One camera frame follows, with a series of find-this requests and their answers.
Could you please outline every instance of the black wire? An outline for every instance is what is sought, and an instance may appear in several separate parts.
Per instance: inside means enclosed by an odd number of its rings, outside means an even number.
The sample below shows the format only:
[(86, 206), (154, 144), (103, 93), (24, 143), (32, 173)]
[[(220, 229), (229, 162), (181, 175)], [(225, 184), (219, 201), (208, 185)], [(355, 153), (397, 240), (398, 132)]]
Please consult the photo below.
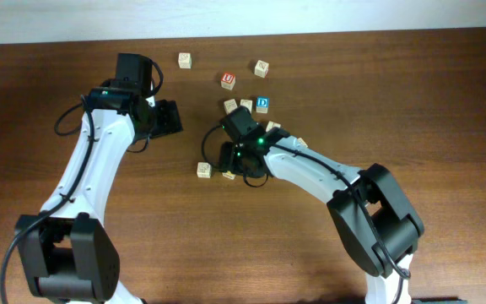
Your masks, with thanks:
[(150, 140), (150, 137), (147, 137), (145, 139), (145, 144), (143, 145), (143, 148), (142, 149), (140, 149), (138, 151), (134, 151), (134, 150), (127, 149), (127, 152), (130, 152), (130, 153), (142, 153), (142, 152), (144, 152), (148, 148), (148, 146), (149, 146), (149, 140)]
[(153, 89), (151, 90), (151, 93), (149, 94), (148, 97), (151, 97), (151, 96), (159, 93), (160, 87), (162, 86), (162, 83), (165, 81), (165, 76), (162, 74), (162, 71), (160, 70), (159, 64), (157, 64), (153, 60), (151, 61), (151, 64), (153, 64), (153, 66), (157, 70), (157, 73), (159, 74), (159, 85), (157, 85), (156, 87), (155, 86), (153, 87)]
[(384, 244), (384, 241), (381, 239), (380, 234), (378, 233), (378, 230), (376, 229), (376, 226), (374, 222), (372, 221), (372, 218), (370, 217), (369, 211), (365, 207), (365, 204), (363, 203), (363, 200), (359, 196), (359, 194), (355, 191), (354, 186), (341, 174), (341, 172), (331, 168), (328, 164), (325, 162), (318, 160), (316, 157), (306, 155), (304, 153), (301, 153), (299, 151), (296, 151), (294, 149), (286, 148), (283, 146), (280, 146), (278, 144), (274, 144), (273, 147), (278, 148), (278, 149), (283, 149), (289, 153), (292, 153), (294, 155), (302, 156), (305, 157), (306, 159), (312, 160), (315, 163), (318, 163), (319, 165), (325, 167), (328, 169), (333, 175), (335, 175), (336, 178), (340, 179), (343, 181), (343, 183), (346, 185), (348, 190), (352, 193), (352, 196), (354, 197), (356, 203), (358, 206), (361, 208), (361, 211), (363, 211), (363, 215), (365, 219), (367, 220), (367, 223), (369, 224), (370, 230), (372, 231), (372, 234), (375, 236), (376, 241), (378, 242), (378, 246), (380, 247), (381, 251), (383, 252), (384, 256), (386, 257), (387, 262), (391, 265), (391, 267), (398, 273), (398, 275), (401, 277), (401, 279), (409, 280), (410, 279), (410, 271), (408, 269), (401, 269), (397, 263), (393, 260), (391, 254), (386, 248), (386, 244)]
[(79, 124), (75, 129), (69, 131), (69, 132), (60, 132), (59, 131), (59, 124), (63, 121), (63, 119), (73, 112), (74, 110), (78, 109), (80, 106), (82, 106), (82, 102), (78, 103), (75, 106), (72, 106), (70, 109), (66, 110), (57, 120), (56, 123), (54, 124), (54, 132), (59, 135), (59, 136), (68, 136), (68, 135), (73, 135), (78, 132), (80, 132), (80, 128), (82, 128), (82, 124)]
[(246, 173), (243, 172), (243, 182), (249, 187), (263, 187), (266, 184), (267, 180), (269, 179), (269, 174), (266, 173), (266, 180), (261, 185), (252, 185), (246, 180)]
[(211, 130), (209, 130), (209, 131), (206, 133), (206, 135), (203, 137), (203, 140), (202, 140), (202, 157), (203, 157), (203, 160), (204, 160), (205, 162), (207, 162), (207, 163), (208, 163), (208, 164), (209, 164), (209, 165), (210, 165), (212, 168), (217, 169), (217, 170), (219, 169), (219, 167), (218, 167), (218, 166), (216, 166), (216, 165), (214, 165), (212, 162), (210, 162), (210, 161), (208, 160), (208, 157), (206, 156), (205, 145), (206, 145), (206, 141), (208, 140), (209, 135), (210, 135), (211, 133), (213, 133), (213, 131), (215, 131), (216, 129), (221, 128), (221, 127), (222, 127), (221, 125), (217, 125), (217, 126), (213, 127)]
[(397, 304), (401, 300), (402, 283), (404, 283), (404, 279), (399, 277), (398, 278), (397, 293), (395, 294), (395, 297), (393, 298), (393, 302), (391, 304)]
[(16, 248), (16, 246), (18, 246), (18, 244), (21, 241), (23, 241), (27, 237), (27, 235), (30, 232), (32, 232), (35, 228), (37, 228), (40, 224), (42, 224), (47, 218), (55, 214), (69, 201), (74, 191), (78, 187), (80, 180), (82, 179), (82, 176), (84, 175), (85, 167), (88, 164), (89, 157), (91, 156), (91, 151), (93, 150), (93, 143), (95, 142), (95, 125), (93, 124), (93, 117), (91, 116), (91, 111), (88, 110), (87, 106), (85, 105), (85, 97), (83, 95), (81, 96), (81, 99), (82, 99), (82, 104), (84, 105), (85, 113), (87, 114), (89, 120), (89, 144), (87, 150), (85, 151), (84, 160), (82, 160), (82, 165), (78, 170), (78, 174), (74, 179), (73, 185), (71, 185), (71, 187), (68, 189), (68, 193), (62, 195), (61, 202), (59, 202), (54, 208), (46, 212), (40, 213), (42, 214), (42, 216), (39, 219), (37, 219), (35, 222), (33, 222), (31, 225), (29, 225), (26, 229), (22, 230), (18, 235), (16, 235), (13, 241), (10, 243), (10, 246), (8, 247), (3, 257), (3, 263), (1, 265), (1, 272), (0, 272), (0, 296), (1, 296), (2, 304), (8, 304), (7, 291), (5, 290), (5, 278), (7, 275), (8, 262), (10, 260), (11, 255), (13, 254), (14, 249)]

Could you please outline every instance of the wooden table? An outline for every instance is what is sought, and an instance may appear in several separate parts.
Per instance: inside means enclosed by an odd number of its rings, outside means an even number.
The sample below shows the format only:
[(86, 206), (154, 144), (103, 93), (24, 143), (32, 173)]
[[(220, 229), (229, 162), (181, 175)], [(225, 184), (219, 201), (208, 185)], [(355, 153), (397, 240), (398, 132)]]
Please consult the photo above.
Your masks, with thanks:
[[(185, 128), (126, 155), (111, 189), (105, 228), (134, 294), (154, 303), (364, 296), (363, 272), (311, 195), (276, 179), (253, 189), (196, 176), (221, 102), (265, 95), (270, 112), (256, 119), (339, 162), (393, 172), (426, 226), (414, 298), (486, 303), (486, 29), (0, 46), (0, 263), (15, 221), (38, 211), (74, 149), (54, 121), (113, 77), (118, 52), (160, 64), (159, 98), (177, 100)], [(178, 68), (178, 52), (192, 53), (191, 70)], [(257, 59), (271, 64), (265, 79), (251, 71)], [(220, 87), (223, 72), (236, 75), (233, 91)], [(208, 153), (226, 139), (215, 134)], [(16, 253), (8, 294), (46, 303), (31, 297)]]

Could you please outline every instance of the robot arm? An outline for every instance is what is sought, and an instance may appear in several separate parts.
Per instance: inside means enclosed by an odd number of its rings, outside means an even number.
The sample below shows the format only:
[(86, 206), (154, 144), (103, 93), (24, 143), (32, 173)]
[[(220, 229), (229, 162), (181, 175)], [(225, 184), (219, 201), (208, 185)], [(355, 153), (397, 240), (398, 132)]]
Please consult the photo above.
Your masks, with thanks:
[[(155, 89), (153, 66), (161, 78)], [(15, 234), (24, 236), (18, 249), (34, 296), (54, 303), (145, 303), (119, 281), (119, 255), (106, 235), (104, 215), (129, 145), (182, 130), (175, 102), (154, 102), (161, 83), (155, 62), (119, 54), (116, 78), (83, 98), (86, 113), (61, 181), (40, 213), (21, 215), (15, 227)], [(64, 239), (70, 240), (70, 247), (59, 245)], [(6, 303), (4, 285), (2, 290)]]
[[(327, 205), (348, 255), (366, 272), (366, 302), (411, 301), (408, 285), (393, 270), (408, 269), (424, 226), (385, 167), (374, 164), (360, 170), (342, 165), (308, 149), (283, 129), (266, 133), (245, 107), (220, 123), (233, 141), (221, 149), (221, 171), (244, 178), (275, 176), (318, 198)], [(381, 208), (370, 216), (363, 202), (380, 202)]]

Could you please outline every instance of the black cable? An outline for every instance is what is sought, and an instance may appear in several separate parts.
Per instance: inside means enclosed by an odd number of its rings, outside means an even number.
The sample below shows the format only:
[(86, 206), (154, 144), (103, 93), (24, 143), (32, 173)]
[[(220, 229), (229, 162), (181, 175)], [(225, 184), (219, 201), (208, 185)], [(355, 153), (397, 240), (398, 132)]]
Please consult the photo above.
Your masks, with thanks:
[(354, 197), (356, 203), (358, 206), (361, 208), (361, 211), (363, 211), (363, 215), (365, 219), (367, 220), (367, 223), (369, 224), (370, 230), (372, 231), (372, 234), (375, 236), (376, 241), (378, 242), (378, 246), (380, 247), (381, 251), (383, 252), (384, 256), (386, 257), (387, 262), (391, 265), (391, 267), (398, 273), (398, 275), (401, 277), (401, 279), (409, 280), (410, 279), (410, 271), (408, 269), (401, 269), (397, 263), (393, 260), (391, 254), (386, 248), (386, 244), (384, 244), (384, 241), (381, 239), (380, 234), (378, 233), (378, 230), (376, 229), (376, 226), (374, 222), (372, 221), (372, 218), (370, 217), (369, 211), (365, 207), (365, 204), (363, 203), (363, 200), (359, 196), (359, 194), (355, 191), (354, 186), (341, 174), (341, 172), (331, 168), (328, 164), (325, 162), (318, 160), (316, 157), (306, 155), (304, 153), (301, 153), (299, 151), (296, 151), (294, 149), (286, 148), (283, 146), (280, 146), (278, 144), (274, 144), (273, 147), (278, 148), (278, 149), (283, 149), (289, 153), (292, 153), (297, 156), (302, 156), (305, 157), (306, 159), (312, 160), (315, 163), (325, 167), (328, 169), (333, 175), (335, 175), (336, 178), (340, 179), (343, 181), (343, 183), (346, 185), (348, 190), (352, 193), (352, 196)]
[(87, 114), (89, 120), (89, 139), (88, 139), (89, 144), (87, 150), (85, 151), (84, 160), (82, 160), (82, 165), (78, 170), (78, 174), (76, 175), (73, 184), (68, 189), (67, 194), (62, 195), (61, 202), (59, 202), (54, 208), (46, 212), (40, 213), (42, 214), (42, 216), (39, 219), (37, 219), (35, 222), (33, 222), (31, 225), (29, 225), (26, 229), (22, 230), (18, 235), (16, 235), (13, 241), (10, 243), (10, 246), (8, 247), (3, 257), (3, 263), (1, 265), (1, 272), (0, 272), (0, 296), (1, 296), (2, 304), (8, 304), (7, 291), (5, 290), (5, 278), (7, 275), (8, 262), (10, 260), (11, 255), (13, 254), (14, 249), (16, 248), (16, 246), (18, 246), (18, 244), (21, 241), (23, 241), (27, 237), (27, 235), (30, 232), (32, 232), (35, 228), (37, 228), (40, 224), (42, 224), (47, 218), (55, 214), (69, 201), (69, 199), (73, 196), (74, 191), (78, 187), (80, 180), (82, 179), (82, 176), (84, 175), (85, 167), (88, 164), (89, 157), (91, 156), (91, 151), (93, 150), (93, 143), (95, 142), (95, 125), (93, 124), (93, 117), (91, 116), (91, 111), (88, 110), (87, 106), (85, 105), (85, 97), (83, 95), (81, 96), (81, 99), (82, 99), (82, 105), (84, 106), (85, 113)]
[(395, 294), (395, 297), (393, 298), (393, 302), (391, 304), (397, 304), (401, 300), (401, 294), (402, 294), (402, 284), (404, 283), (403, 278), (398, 278), (398, 287), (397, 287), (397, 293)]
[(74, 110), (78, 109), (82, 105), (82, 102), (78, 103), (75, 106), (72, 106), (70, 109), (66, 110), (57, 120), (56, 123), (54, 124), (54, 132), (59, 135), (59, 136), (68, 136), (68, 135), (73, 135), (78, 132), (80, 132), (80, 128), (82, 128), (82, 124), (79, 124), (75, 129), (69, 131), (69, 132), (60, 132), (59, 131), (59, 124), (63, 121), (63, 119), (73, 112)]
[(269, 174), (266, 173), (266, 180), (261, 185), (252, 185), (246, 180), (246, 173), (243, 173), (243, 182), (249, 187), (263, 187), (266, 184), (267, 180), (269, 179)]
[(150, 137), (147, 137), (145, 139), (145, 144), (143, 145), (142, 149), (140, 149), (138, 151), (127, 149), (127, 152), (130, 152), (130, 153), (142, 153), (142, 152), (144, 152), (149, 146), (149, 140), (150, 140)]
[(219, 169), (219, 167), (218, 167), (218, 166), (216, 166), (216, 165), (214, 165), (212, 162), (210, 162), (210, 161), (208, 160), (208, 157), (206, 156), (205, 145), (206, 145), (206, 141), (208, 140), (209, 135), (210, 135), (211, 133), (213, 133), (213, 131), (215, 131), (216, 129), (221, 128), (221, 127), (222, 127), (221, 125), (217, 125), (217, 126), (213, 127), (211, 130), (209, 130), (209, 131), (206, 133), (206, 135), (203, 137), (203, 140), (202, 140), (202, 157), (203, 157), (203, 160), (204, 160), (205, 162), (207, 162), (207, 163), (208, 163), (208, 164), (209, 164), (209, 165), (210, 165), (212, 168), (217, 169), (217, 170)]
[(162, 74), (162, 71), (160, 70), (159, 64), (157, 64), (153, 60), (151, 61), (151, 64), (153, 64), (153, 66), (157, 70), (157, 73), (159, 74), (159, 85), (157, 85), (156, 87), (155, 86), (153, 87), (153, 89), (151, 90), (151, 93), (149, 94), (148, 97), (151, 97), (151, 96), (159, 93), (160, 87), (162, 86), (162, 83), (165, 81), (165, 76)]

